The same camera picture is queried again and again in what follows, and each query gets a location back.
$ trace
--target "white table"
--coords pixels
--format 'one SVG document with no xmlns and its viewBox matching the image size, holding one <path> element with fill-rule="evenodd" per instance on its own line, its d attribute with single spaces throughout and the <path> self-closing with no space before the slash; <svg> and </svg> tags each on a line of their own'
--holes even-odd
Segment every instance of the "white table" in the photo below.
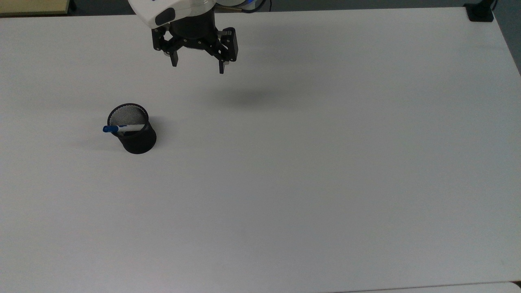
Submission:
<svg viewBox="0 0 521 293">
<path fill-rule="evenodd" d="M 0 291 L 325 293 L 521 279 L 521 78 L 464 8 L 0 19 Z M 136 102 L 146 154 L 102 133 Z"/>
</svg>

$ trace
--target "pen holder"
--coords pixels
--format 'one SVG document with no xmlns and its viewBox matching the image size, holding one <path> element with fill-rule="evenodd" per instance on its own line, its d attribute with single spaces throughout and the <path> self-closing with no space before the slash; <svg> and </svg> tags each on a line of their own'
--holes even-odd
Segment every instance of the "pen holder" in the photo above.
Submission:
<svg viewBox="0 0 521 293">
<path fill-rule="evenodd" d="M 123 104 L 117 106 L 107 119 L 107 125 L 136 125 L 145 126 L 139 131 L 113 132 L 125 150 L 132 154 L 148 152 L 156 143 L 156 132 L 148 121 L 148 113 L 137 104 Z"/>
</svg>

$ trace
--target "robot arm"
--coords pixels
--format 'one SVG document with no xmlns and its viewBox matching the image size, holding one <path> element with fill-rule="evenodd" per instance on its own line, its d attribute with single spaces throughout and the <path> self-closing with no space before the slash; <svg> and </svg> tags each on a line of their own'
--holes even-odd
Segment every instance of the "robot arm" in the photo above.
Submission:
<svg viewBox="0 0 521 293">
<path fill-rule="evenodd" d="M 134 12 L 152 29 L 154 49 L 170 56 L 177 66 L 181 47 L 205 50 L 219 61 L 219 72 L 237 60 L 234 28 L 215 27 L 216 0 L 129 0 Z M 172 38 L 165 39 L 169 31 Z"/>
</svg>

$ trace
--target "black bracket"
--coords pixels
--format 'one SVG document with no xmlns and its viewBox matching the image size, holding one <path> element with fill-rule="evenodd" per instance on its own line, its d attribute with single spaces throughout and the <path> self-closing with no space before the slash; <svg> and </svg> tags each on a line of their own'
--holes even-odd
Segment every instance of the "black bracket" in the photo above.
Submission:
<svg viewBox="0 0 521 293">
<path fill-rule="evenodd" d="M 475 22 L 492 22 L 494 14 L 490 6 L 494 0 L 482 0 L 478 4 L 467 3 L 463 5 L 467 9 L 468 19 Z"/>
<path fill-rule="evenodd" d="M 170 56 L 172 66 L 176 67 L 179 61 L 177 50 L 182 47 L 205 50 L 211 56 L 219 61 L 219 73 L 223 74 L 225 65 L 237 60 L 239 47 L 237 46 L 237 36 L 234 28 L 226 28 L 223 31 L 217 31 L 199 39 L 187 39 L 172 34 L 170 40 L 165 40 L 165 33 L 168 26 L 158 27 L 152 30 L 152 43 L 154 49 L 163 51 Z"/>
</svg>

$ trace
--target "cable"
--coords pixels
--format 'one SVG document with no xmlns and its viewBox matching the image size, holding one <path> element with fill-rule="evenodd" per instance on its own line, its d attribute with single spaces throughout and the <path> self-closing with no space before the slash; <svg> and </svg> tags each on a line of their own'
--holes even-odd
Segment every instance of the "cable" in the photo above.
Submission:
<svg viewBox="0 0 521 293">
<path fill-rule="evenodd" d="M 257 11 L 259 11 L 259 9 L 261 9 L 264 6 L 264 3 L 266 3 L 266 0 L 262 0 L 262 2 L 259 4 L 259 6 L 253 8 L 253 9 L 250 9 L 250 10 L 243 9 L 242 12 L 243 13 L 254 13 L 254 12 L 257 12 Z"/>
</svg>

